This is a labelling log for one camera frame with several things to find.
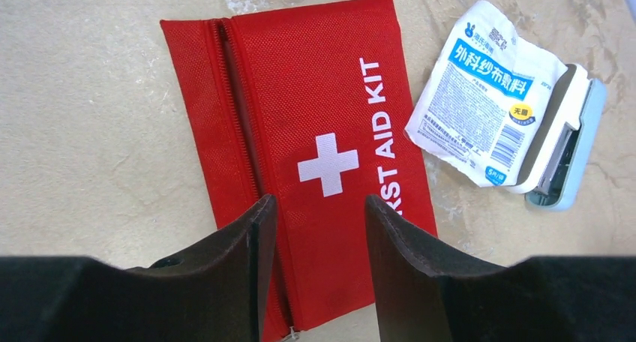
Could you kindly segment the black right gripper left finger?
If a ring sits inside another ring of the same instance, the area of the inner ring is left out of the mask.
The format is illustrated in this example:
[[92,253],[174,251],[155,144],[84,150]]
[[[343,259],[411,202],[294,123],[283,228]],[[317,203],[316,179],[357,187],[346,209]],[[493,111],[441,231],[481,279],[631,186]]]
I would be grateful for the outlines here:
[[277,201],[147,268],[87,256],[1,258],[3,341],[261,341]]

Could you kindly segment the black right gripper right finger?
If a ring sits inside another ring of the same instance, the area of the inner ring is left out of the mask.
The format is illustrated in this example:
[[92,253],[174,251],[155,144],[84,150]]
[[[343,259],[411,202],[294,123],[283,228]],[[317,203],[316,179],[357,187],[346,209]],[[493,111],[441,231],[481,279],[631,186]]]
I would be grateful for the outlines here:
[[635,258],[462,252],[378,196],[364,205],[382,341],[633,341]]

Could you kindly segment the red first aid pouch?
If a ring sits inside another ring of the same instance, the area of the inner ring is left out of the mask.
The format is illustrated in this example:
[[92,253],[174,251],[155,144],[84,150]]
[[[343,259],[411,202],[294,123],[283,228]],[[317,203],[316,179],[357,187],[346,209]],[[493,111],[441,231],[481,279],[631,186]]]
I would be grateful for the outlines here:
[[277,200],[263,340],[370,305],[365,198],[437,231],[393,0],[160,27],[217,226]]

